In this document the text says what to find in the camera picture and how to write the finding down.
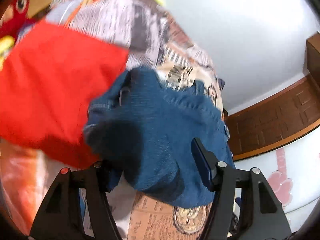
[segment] pink flower decal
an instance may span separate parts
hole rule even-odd
[[[290,204],[292,195],[290,191],[293,186],[292,179],[287,178],[287,166],[285,161],[284,148],[276,150],[278,170],[274,171],[268,178],[268,182],[276,194],[276,197],[281,201],[282,207]]]

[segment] red stuffed toy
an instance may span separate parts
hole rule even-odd
[[[34,23],[26,19],[28,8],[29,0],[13,0],[10,3],[0,20],[0,39],[9,35],[16,40],[24,24]]]

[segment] orange fabric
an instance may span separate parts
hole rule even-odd
[[[37,213],[37,200],[41,201],[36,183],[38,152],[4,140],[0,152],[1,183],[7,207],[16,226],[28,235]]]
[[[89,103],[112,85],[127,60],[126,49],[40,22],[0,72],[0,137],[87,168],[98,159],[82,134]]]

